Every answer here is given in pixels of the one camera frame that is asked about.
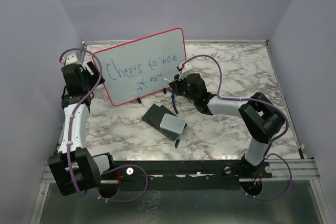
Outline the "pink framed whiteboard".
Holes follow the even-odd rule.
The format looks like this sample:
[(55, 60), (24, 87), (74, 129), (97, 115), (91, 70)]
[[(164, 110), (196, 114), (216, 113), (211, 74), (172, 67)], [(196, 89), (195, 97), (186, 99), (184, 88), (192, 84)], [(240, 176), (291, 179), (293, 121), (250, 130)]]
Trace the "pink framed whiteboard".
[(177, 27), (95, 52), (102, 65), (104, 88), (120, 106), (168, 88), (187, 58), (184, 31)]

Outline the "blue marker cap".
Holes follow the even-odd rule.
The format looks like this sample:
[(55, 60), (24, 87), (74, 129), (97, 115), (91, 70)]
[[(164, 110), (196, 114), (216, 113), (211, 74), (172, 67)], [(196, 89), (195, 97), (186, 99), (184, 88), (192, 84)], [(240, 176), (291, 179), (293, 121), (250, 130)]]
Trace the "blue marker cap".
[(175, 147), (175, 148), (178, 148), (179, 143), (180, 143), (180, 139), (177, 139), (176, 142), (175, 142), (174, 147)]

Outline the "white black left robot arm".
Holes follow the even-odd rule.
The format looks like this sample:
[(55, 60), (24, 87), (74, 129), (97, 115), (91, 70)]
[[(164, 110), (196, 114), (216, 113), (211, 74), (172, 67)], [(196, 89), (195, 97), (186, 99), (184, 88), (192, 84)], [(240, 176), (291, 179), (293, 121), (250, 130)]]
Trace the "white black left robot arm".
[(65, 115), (64, 130), (57, 153), (48, 160), (54, 180), (62, 195), (77, 193), (84, 197), (89, 189), (110, 179), (116, 166), (110, 153), (92, 156), (86, 148), (86, 124), (93, 99), (92, 88), (104, 83), (95, 64), (75, 61), (65, 64), (61, 72), (66, 85), (61, 107)]

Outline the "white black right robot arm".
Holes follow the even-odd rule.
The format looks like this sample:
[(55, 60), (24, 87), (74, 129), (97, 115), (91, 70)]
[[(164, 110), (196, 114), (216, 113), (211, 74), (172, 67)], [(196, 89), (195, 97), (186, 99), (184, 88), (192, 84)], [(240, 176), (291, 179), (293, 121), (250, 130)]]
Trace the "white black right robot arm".
[(251, 141), (241, 164), (241, 171), (246, 177), (254, 177), (260, 171), (275, 135), (289, 123), (285, 114), (273, 105), (267, 97), (257, 92), (250, 98), (220, 98), (210, 93), (200, 74), (192, 73), (181, 79), (177, 74), (169, 86), (176, 95), (186, 97), (197, 111), (206, 115), (229, 115), (241, 118)]

